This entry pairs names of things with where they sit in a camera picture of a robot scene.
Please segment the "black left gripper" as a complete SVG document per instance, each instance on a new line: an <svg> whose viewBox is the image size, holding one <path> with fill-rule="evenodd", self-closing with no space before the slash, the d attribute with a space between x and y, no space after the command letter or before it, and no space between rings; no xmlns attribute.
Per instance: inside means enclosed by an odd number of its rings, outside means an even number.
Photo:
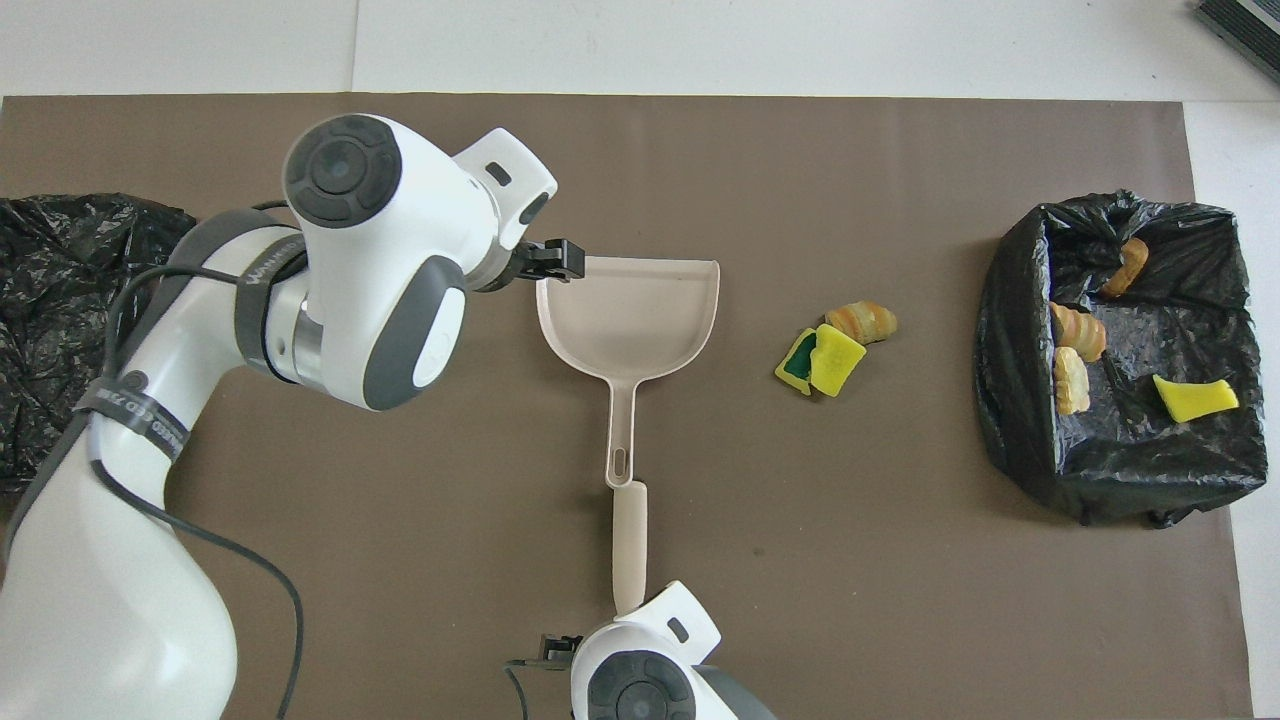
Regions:
<svg viewBox="0 0 1280 720"><path fill-rule="evenodd" d="M554 279L572 282L586 275L585 251L568 240L548 240L544 243L518 241L506 268L495 278L495 291L503 290L517 279Z"/></svg>

